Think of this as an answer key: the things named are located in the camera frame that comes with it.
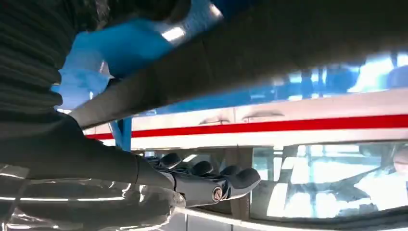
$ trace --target train window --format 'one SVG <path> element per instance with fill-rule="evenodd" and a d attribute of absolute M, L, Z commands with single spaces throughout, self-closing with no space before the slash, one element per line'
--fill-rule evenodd
<path fill-rule="evenodd" d="M 254 148 L 251 218 L 333 218 L 408 205 L 404 142 Z"/>

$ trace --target transparent plastic sheet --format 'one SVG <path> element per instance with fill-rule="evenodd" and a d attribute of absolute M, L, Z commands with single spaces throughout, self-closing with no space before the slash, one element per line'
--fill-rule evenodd
<path fill-rule="evenodd" d="M 2 231 L 152 230 L 184 198 L 168 189 L 95 179 L 27 180 L 27 169 L 0 165 Z"/>

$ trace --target prosthetic hand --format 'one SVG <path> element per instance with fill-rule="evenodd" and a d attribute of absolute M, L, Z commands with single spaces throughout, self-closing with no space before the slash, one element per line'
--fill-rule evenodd
<path fill-rule="evenodd" d="M 199 162 L 190 169 L 178 167 L 181 159 L 176 153 L 161 159 L 148 157 L 147 161 L 172 182 L 174 191 L 185 198 L 186 207 L 212 205 L 243 197 L 261 181 L 253 168 L 241 170 L 238 166 L 229 166 L 218 175 L 213 174 L 214 168 L 207 161 Z"/>

